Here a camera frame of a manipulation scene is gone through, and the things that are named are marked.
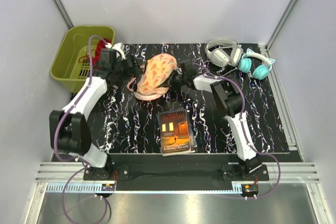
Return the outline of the red bra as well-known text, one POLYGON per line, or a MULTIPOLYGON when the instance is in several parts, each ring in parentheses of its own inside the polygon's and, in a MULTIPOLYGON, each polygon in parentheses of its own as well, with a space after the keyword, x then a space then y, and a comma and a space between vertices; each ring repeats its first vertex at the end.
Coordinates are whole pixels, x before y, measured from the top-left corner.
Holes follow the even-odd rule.
POLYGON ((101 39, 92 39, 89 46, 85 46, 80 50, 78 56, 78 63, 89 63, 89 55, 92 56, 92 64, 94 65, 100 60, 100 52, 103 48, 106 47, 106 43, 111 43, 111 40, 104 38, 101 39))

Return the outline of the pink patterned mesh laundry bag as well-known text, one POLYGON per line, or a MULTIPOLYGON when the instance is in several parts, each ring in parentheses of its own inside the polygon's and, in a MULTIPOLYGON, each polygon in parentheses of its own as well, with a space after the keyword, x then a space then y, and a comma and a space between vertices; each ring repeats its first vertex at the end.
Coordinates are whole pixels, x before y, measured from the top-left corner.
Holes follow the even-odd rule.
POLYGON ((127 88, 141 101, 152 101, 162 97, 169 90, 164 86, 173 71, 177 70, 176 58, 169 54, 159 54, 140 66, 143 71, 139 77, 133 77, 127 88))

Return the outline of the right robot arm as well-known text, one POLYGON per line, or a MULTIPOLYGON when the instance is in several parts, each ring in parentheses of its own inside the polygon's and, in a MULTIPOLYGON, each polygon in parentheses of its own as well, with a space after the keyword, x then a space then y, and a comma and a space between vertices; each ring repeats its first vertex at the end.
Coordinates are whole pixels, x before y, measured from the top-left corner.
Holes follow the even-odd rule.
POLYGON ((229 123, 236 143, 239 162, 231 177, 239 175, 244 180, 250 180, 257 175, 262 162, 248 128, 243 92, 234 80, 212 76, 209 70, 206 73, 197 73, 195 66, 189 60, 182 61, 164 81, 164 85, 174 90, 187 86, 213 95, 217 108, 229 123))

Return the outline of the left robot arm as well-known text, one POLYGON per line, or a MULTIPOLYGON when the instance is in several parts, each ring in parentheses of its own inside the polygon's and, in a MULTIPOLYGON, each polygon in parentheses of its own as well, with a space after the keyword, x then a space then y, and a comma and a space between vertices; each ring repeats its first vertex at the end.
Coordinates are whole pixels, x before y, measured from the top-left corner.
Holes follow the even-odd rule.
POLYGON ((111 85, 139 77, 143 70, 134 55, 126 56, 116 46, 102 49, 100 59, 89 63, 89 76, 80 91, 62 110, 49 115, 50 145, 59 161, 80 161, 107 180, 115 175, 113 161, 93 144, 87 120, 111 85))

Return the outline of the white grey headphones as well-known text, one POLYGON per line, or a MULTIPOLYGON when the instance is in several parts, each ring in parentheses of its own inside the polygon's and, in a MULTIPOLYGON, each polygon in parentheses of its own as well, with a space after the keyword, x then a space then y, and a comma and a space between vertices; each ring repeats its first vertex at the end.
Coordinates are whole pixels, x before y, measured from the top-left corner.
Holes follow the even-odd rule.
POLYGON ((233 67, 230 72, 237 69, 241 60, 243 49, 240 44, 227 38, 211 40, 205 46, 206 56, 209 61, 221 68, 233 67))

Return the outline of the aluminium frame rail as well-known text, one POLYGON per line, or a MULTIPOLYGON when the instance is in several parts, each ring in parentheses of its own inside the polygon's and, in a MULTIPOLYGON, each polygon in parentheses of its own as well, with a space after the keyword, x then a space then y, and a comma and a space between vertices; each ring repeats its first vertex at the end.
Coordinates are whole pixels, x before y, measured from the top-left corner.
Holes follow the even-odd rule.
POLYGON ((265 162, 245 178, 222 157, 119 157, 116 179, 43 163, 33 223, 332 223, 307 162, 265 162))

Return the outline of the teal cat-ear headphones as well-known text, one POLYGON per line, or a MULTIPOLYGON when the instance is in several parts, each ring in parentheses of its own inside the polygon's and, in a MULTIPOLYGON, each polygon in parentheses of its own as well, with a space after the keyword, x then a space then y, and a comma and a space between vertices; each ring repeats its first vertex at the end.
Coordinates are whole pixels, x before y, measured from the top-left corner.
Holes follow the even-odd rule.
POLYGON ((250 72, 254 79, 264 80, 271 72, 274 63, 274 59, 248 48, 239 61, 238 70, 243 73, 250 72))

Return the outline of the orange paperback book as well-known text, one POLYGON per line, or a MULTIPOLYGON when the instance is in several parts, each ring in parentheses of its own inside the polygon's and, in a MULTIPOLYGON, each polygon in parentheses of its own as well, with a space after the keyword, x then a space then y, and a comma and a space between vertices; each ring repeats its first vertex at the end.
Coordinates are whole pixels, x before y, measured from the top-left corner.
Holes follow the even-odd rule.
POLYGON ((163 156, 196 152, 197 142, 187 110, 177 109, 161 112, 156 117, 160 127, 163 156))

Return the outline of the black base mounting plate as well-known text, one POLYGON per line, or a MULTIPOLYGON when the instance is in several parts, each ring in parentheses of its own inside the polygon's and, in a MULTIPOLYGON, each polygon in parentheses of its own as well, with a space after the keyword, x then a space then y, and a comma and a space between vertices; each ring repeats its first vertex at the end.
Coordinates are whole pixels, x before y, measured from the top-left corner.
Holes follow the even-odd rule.
POLYGON ((245 179, 231 177, 238 168, 235 154, 110 154, 113 170, 117 172, 117 192, 136 193, 182 191, 224 191, 232 182, 269 182, 266 165, 256 176, 245 179))

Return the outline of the olive green plastic basket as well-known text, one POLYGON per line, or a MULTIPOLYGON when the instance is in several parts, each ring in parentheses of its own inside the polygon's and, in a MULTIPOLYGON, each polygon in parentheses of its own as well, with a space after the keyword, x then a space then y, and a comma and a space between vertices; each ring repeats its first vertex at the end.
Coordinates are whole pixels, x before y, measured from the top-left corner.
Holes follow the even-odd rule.
POLYGON ((89 77, 89 53, 95 55, 99 38, 91 41, 89 38, 98 35, 114 43, 115 32, 108 26, 76 26, 65 34, 50 68, 50 75, 59 81, 69 92, 77 93, 89 77))

